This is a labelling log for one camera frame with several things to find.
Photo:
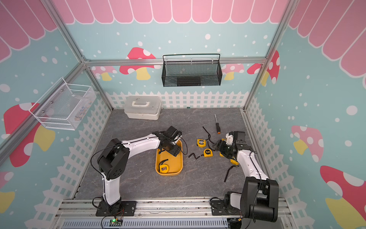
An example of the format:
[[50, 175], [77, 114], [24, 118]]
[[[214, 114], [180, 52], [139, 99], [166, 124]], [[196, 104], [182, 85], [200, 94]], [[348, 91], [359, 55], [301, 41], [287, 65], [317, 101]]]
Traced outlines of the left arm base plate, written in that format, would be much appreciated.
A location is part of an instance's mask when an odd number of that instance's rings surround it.
[[134, 216], [136, 210], [136, 201], [117, 201], [113, 205], [108, 205], [106, 201], [102, 199], [99, 203], [96, 211], [97, 217], [105, 216]]

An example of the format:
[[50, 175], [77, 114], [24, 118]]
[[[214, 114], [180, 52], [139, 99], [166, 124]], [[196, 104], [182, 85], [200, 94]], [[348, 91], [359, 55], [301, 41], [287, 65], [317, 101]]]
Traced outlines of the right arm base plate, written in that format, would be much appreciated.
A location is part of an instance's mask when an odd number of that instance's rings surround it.
[[238, 208], [225, 204], [223, 200], [213, 199], [210, 201], [211, 211], [213, 216], [233, 215], [240, 216], [241, 211]]

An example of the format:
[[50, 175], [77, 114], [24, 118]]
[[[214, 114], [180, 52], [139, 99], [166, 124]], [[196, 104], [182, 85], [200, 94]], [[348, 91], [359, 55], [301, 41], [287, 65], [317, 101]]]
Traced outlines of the yellow tape measure with strap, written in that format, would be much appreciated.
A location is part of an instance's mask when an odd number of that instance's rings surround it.
[[213, 156], [213, 152], [211, 149], [207, 148], [204, 150], [203, 154], [200, 156], [197, 156], [195, 153], [191, 153], [188, 157], [194, 157], [195, 160], [197, 160], [200, 157], [212, 157]]

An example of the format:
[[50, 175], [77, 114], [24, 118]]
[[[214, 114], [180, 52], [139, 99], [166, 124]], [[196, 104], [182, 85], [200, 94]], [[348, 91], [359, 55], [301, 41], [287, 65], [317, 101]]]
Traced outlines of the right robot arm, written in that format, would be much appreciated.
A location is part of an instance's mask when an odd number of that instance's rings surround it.
[[224, 207], [243, 218], [276, 222], [278, 219], [279, 185], [270, 179], [256, 160], [257, 152], [246, 143], [244, 131], [232, 131], [216, 144], [221, 155], [238, 163], [245, 181], [241, 193], [229, 191]]

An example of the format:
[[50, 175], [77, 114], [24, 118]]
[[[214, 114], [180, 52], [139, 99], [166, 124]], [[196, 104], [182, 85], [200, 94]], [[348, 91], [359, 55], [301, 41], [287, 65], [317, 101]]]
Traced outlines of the yellow storage tray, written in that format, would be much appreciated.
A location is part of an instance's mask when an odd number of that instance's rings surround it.
[[[161, 176], [177, 176], [183, 170], [183, 153], [182, 153], [182, 141], [179, 140], [177, 145], [181, 147], [181, 152], [177, 157], [172, 156], [167, 151], [156, 150], [156, 160], [155, 160], [155, 171]], [[159, 163], [165, 159], [169, 159], [166, 164], [169, 166], [169, 172], [166, 174], [159, 173]]]

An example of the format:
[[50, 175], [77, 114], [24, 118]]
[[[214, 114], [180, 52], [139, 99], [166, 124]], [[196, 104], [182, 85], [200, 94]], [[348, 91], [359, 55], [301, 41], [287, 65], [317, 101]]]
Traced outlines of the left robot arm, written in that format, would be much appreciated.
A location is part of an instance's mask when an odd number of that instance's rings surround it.
[[182, 132], [171, 126], [166, 131], [155, 131], [133, 140], [112, 139], [97, 159], [103, 181], [103, 203], [112, 207], [121, 200], [120, 176], [125, 171], [129, 158], [153, 149], [165, 150], [177, 156], [181, 152], [177, 145], [181, 136]]

